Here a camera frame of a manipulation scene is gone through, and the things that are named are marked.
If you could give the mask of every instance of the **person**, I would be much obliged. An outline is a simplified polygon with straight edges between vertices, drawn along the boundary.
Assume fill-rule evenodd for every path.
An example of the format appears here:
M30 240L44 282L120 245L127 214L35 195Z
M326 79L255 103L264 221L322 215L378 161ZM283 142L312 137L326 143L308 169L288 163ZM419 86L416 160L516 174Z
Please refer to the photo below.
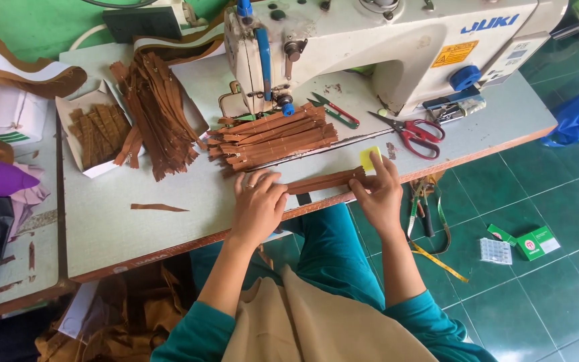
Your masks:
M381 238L385 292L343 203L283 222L305 238L300 260L267 267L254 251L279 225L287 186L280 173L239 175L232 230L190 252L200 294L151 361L495 361L430 296L398 222L397 168L370 158L376 176L349 185Z

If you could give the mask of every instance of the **red-handled scissors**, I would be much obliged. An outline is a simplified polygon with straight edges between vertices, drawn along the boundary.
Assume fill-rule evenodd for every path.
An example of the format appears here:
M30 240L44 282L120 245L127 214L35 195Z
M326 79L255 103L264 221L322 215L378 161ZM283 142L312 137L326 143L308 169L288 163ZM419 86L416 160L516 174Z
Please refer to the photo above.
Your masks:
M400 121L378 115L375 112L368 111L368 113L384 121L395 131L397 131L403 140L403 144L415 155L426 160L435 160L439 157L439 146L437 146L436 143L440 143L444 138L446 138L446 132L444 132L443 128L441 128L438 124L423 119ZM420 124L426 124L427 126L436 128L441 133L441 136L435 136L427 130L419 127L418 125ZM423 148L427 148L430 151L435 152L435 155L432 157L423 155L416 151L412 147L411 143L418 144Z

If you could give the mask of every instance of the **cardboard box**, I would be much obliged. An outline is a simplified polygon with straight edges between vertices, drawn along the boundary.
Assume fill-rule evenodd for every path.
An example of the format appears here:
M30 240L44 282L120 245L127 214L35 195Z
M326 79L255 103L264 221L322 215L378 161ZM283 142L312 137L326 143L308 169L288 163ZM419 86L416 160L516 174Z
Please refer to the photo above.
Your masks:
M488 232L494 235L496 238L502 240L503 242L507 242L511 244L511 246L517 245L517 239L512 237L509 233L505 232L504 230L498 228L497 226L490 224L487 228Z
M20 145L42 140L48 99L0 85L0 140Z
M71 153L73 153L73 158L75 159L75 163L77 167L84 173L86 176L93 178L96 176L101 175L111 169L114 169L117 166L113 163L113 161L108 161L103 164L99 164L97 166L93 166L89 169L84 169L82 163L82 145L77 140L70 130L68 126L73 124L71 120L70 114L72 111L76 110L77 108L82 108L84 113L88 113L91 111L91 108L95 104L119 104L124 111L124 115L126 116L129 123L133 125L133 119L131 119L130 114L127 112L124 104L118 101L119 96L116 96L113 92L112 86L108 83L107 80L103 80L100 83L100 88L98 90L94 90L91 93L84 94L79 98L73 99L72 101L67 101L66 99L55 97L55 105L57 107L57 112L59 114L59 118L62 123L62 128L66 133L66 141L68 142L68 146L71 149ZM140 152L138 156L143 155L146 152L144 145L140 148Z
M527 260L537 259L559 247L560 244L546 226L517 238L517 249Z

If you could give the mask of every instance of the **yellow measuring tape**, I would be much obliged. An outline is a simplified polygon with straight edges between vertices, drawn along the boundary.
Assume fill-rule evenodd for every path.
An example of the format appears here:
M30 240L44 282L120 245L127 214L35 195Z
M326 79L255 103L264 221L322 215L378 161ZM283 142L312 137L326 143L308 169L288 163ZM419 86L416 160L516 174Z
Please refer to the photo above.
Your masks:
M412 240L410 240L410 233L412 232L412 227L414 226L414 220L417 217L417 203L419 202L419 194L422 192L423 190L423 184L424 184L424 180L422 180L419 185L417 186L416 191L414 192L414 197L413 197L413 201L412 201L412 210L410 212L410 220L408 223L408 232L407 232L407 236L408 236L408 241L410 242L410 244L412 244L412 246L414 246L415 250L413 250L412 252L415 254L421 254L423 256L425 256L426 258L430 259L433 263L437 264L438 266L444 268L444 270L446 270L447 272L449 272L450 274L452 274L453 276L455 276L455 278L461 280L464 283L468 283L468 279L464 278L461 274L457 273L455 270L453 270L453 268L447 266L446 264L444 264L443 262L441 262L441 260L435 258L434 256L432 256L429 252L423 250L419 245L415 244ZM448 225L445 222L445 218L443 217L443 211L441 211L441 205L439 205L439 213L440 213L440 217L443 219L443 223L444 223L444 230L446 230L446 234L448 235L448 237L450 237L450 231L448 230Z

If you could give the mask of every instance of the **sewing machine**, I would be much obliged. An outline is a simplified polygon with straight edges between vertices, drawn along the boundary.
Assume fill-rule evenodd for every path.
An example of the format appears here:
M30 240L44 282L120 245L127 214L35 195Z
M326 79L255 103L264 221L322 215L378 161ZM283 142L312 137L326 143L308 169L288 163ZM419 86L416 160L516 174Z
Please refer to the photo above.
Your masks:
M397 115L504 82L549 38L567 0L240 0L224 15L227 58L251 113L293 113L318 75L375 64Z

